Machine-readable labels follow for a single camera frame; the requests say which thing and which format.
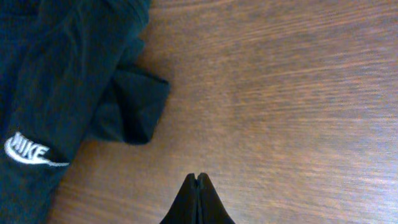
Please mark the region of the dark green cloth garment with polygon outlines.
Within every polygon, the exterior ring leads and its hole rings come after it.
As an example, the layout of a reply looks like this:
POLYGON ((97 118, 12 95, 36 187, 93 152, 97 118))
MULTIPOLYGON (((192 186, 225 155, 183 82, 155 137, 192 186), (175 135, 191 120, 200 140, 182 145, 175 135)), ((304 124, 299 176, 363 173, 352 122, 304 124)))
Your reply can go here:
POLYGON ((145 144, 169 93, 138 68, 148 0, 1 1, 1 222, 43 223, 89 139, 145 144))

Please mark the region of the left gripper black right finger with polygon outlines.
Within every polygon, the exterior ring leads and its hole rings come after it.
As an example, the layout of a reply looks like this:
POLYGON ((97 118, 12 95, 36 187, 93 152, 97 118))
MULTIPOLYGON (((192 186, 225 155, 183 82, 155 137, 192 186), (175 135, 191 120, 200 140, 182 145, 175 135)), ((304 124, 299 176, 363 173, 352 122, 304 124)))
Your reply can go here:
POLYGON ((208 174, 201 173, 197 178, 199 224, 235 224, 226 211, 208 174))

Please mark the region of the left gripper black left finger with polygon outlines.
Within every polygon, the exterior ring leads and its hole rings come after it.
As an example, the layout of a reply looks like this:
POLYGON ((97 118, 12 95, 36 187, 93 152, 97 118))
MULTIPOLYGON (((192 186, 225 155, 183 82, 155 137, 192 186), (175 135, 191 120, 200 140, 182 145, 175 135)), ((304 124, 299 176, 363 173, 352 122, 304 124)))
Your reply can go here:
POLYGON ((196 224, 198 186, 195 174, 186 176, 172 205, 160 224, 196 224))

